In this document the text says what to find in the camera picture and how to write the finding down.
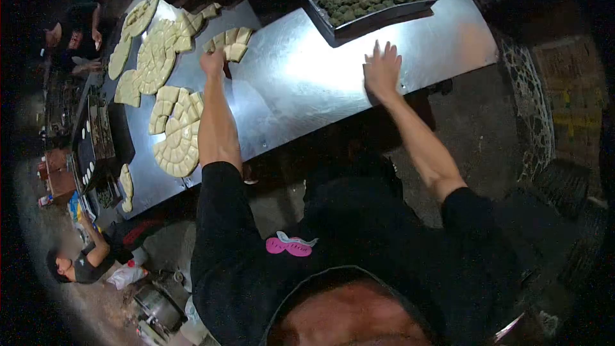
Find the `elbow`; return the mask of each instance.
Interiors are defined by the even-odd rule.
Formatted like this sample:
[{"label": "elbow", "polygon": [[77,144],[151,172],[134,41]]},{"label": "elbow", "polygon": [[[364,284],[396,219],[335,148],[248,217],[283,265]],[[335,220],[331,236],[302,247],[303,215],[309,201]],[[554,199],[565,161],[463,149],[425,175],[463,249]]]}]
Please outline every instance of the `elbow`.
[{"label": "elbow", "polygon": [[111,252],[111,246],[108,243],[104,243],[101,245],[101,251],[104,253],[104,256],[107,256]]}]

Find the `plastic bag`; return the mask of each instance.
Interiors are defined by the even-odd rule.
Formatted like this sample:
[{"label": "plastic bag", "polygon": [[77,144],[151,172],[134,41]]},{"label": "plastic bag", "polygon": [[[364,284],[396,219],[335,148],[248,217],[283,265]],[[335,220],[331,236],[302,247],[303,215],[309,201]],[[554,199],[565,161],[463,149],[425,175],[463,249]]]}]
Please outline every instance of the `plastic bag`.
[{"label": "plastic bag", "polygon": [[148,271],[143,267],[130,267],[127,264],[121,266],[107,279],[107,282],[111,283],[116,289],[121,290],[128,286],[130,283],[134,283],[147,276]]}]

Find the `pink logo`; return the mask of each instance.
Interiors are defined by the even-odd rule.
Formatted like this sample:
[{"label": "pink logo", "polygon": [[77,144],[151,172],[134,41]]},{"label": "pink logo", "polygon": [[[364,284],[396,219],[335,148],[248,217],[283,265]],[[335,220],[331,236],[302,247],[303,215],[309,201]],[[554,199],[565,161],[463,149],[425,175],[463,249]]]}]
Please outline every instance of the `pink logo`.
[{"label": "pink logo", "polygon": [[312,253],[312,248],[307,244],[299,242],[284,243],[278,238],[267,239],[265,248],[270,254],[280,254],[282,251],[286,250],[296,257],[307,257]]}]

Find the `brown box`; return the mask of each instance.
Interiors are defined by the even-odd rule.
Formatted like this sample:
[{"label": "brown box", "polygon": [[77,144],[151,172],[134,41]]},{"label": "brown box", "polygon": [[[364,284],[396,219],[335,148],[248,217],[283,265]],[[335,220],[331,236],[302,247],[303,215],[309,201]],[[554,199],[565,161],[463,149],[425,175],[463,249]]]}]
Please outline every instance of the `brown box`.
[{"label": "brown box", "polygon": [[590,168],[591,195],[600,196],[600,126],[608,96],[594,41],[590,35],[565,37],[532,52],[551,106],[556,157]]}]

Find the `metal pot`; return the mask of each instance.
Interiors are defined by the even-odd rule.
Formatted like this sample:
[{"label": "metal pot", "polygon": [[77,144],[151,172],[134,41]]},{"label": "metal pot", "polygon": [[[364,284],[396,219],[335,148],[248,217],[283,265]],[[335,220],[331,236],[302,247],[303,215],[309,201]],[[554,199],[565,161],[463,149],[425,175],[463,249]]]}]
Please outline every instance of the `metal pot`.
[{"label": "metal pot", "polygon": [[173,331],[181,320],[181,313],[151,284],[146,284],[139,290],[135,301],[148,317],[154,317],[168,332]]}]

